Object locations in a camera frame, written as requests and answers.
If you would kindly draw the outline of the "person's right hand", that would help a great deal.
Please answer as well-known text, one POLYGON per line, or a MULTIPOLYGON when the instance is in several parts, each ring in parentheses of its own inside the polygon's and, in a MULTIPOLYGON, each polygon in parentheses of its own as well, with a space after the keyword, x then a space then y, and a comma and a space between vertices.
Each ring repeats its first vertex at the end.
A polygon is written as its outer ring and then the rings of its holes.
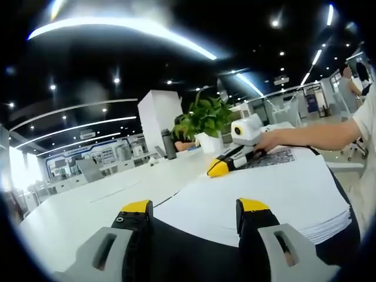
POLYGON ((254 153, 268 153, 283 141, 283 130, 264 132, 254 147, 254 153))

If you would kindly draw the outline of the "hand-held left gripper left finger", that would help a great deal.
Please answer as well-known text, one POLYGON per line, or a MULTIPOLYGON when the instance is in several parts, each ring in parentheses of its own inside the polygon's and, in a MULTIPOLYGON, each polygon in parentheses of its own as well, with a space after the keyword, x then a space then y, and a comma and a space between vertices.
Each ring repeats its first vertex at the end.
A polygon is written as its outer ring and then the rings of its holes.
POLYGON ((102 227, 76 251, 73 264, 55 272, 55 281, 148 281, 153 234, 153 202, 122 207, 110 227, 102 227))

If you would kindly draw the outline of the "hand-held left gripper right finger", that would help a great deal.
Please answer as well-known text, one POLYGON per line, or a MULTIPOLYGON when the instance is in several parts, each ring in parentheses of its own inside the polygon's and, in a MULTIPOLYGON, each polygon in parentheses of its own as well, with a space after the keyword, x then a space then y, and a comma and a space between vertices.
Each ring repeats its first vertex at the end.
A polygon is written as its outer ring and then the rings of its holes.
POLYGON ((236 200, 239 253, 251 281, 331 281, 339 266, 325 264, 315 245, 289 224, 281 224, 268 205, 236 200))

